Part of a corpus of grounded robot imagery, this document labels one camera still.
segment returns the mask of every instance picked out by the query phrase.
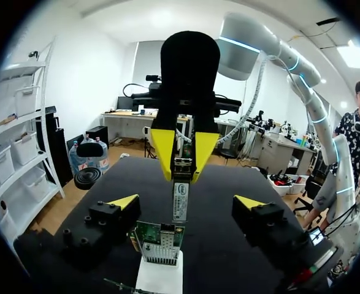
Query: black tabletop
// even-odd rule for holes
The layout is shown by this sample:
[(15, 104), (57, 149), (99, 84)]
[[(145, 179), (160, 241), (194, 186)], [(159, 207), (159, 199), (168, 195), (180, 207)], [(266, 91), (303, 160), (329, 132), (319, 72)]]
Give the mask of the black tabletop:
[[(159, 161), (137, 157), (119, 160), (84, 196), (57, 231), (83, 221), (88, 207), (139, 194), (146, 222), (172, 220), (172, 183), (164, 179)], [(297, 224), (294, 214), (255, 169), (208, 165), (191, 186), (188, 222), (182, 244), (184, 293), (273, 293), (282, 278), (258, 248), (252, 248), (231, 216), (232, 198), (241, 195), (285, 207), (285, 216)], [(135, 286), (141, 255), (131, 243), (114, 247), (91, 274)]]

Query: red object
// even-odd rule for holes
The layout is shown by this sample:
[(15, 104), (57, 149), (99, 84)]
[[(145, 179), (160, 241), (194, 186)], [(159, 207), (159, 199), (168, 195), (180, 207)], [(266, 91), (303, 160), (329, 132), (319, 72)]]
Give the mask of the red object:
[(312, 277), (312, 274), (313, 273), (310, 271), (310, 269), (306, 268), (293, 280), (293, 283), (294, 284), (303, 283), (309, 280), (310, 277)]
[(284, 184), (286, 184), (286, 182), (284, 182), (284, 181), (275, 181), (274, 184), (277, 185), (277, 186), (283, 186)]

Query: floral shirt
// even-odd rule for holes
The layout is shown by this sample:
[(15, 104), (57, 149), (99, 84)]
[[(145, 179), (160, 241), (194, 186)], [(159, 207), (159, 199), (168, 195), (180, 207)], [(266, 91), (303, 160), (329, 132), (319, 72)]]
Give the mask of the floral shirt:
[[(356, 116), (356, 121), (360, 122), (358, 110), (354, 113), (346, 113), (334, 132), (337, 135), (344, 134), (349, 143), (351, 164), (354, 172), (354, 183), (357, 186), (360, 175), (360, 133), (354, 130), (354, 115)], [(337, 169), (338, 164), (334, 164), (331, 168), (331, 173), (335, 176), (337, 174)]]

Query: person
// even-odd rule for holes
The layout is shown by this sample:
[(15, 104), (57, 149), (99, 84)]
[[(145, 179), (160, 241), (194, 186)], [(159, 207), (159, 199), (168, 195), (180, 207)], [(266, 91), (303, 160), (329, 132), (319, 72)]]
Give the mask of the person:
[[(354, 113), (346, 113), (334, 131), (334, 137), (344, 134), (349, 144), (351, 164), (354, 172), (354, 183), (360, 185), (360, 81), (356, 84), (356, 103), (358, 108)], [(337, 187), (336, 173), (338, 163), (330, 169), (323, 186), (312, 202), (313, 209), (305, 216), (302, 223), (307, 228), (322, 211), (329, 208), (326, 219), (321, 223), (323, 231), (333, 220), (336, 211)]]

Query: ceiling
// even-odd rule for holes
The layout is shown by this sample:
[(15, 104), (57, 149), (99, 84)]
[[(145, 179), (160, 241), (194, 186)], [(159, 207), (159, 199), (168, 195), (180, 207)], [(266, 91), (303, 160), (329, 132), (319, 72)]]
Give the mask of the ceiling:
[[(354, 86), (360, 80), (360, 69), (347, 67), (335, 48), (355, 39), (355, 33), (342, 21), (318, 26), (319, 21), (337, 17), (321, 0), (58, 1), (123, 43), (165, 40), (184, 30), (201, 31), (217, 38), (227, 12), (244, 13), (259, 20), (284, 41), (289, 41), (314, 63), (327, 81), (315, 89), (341, 115), (356, 107)], [(340, 106), (341, 101), (347, 102), (346, 109)]]

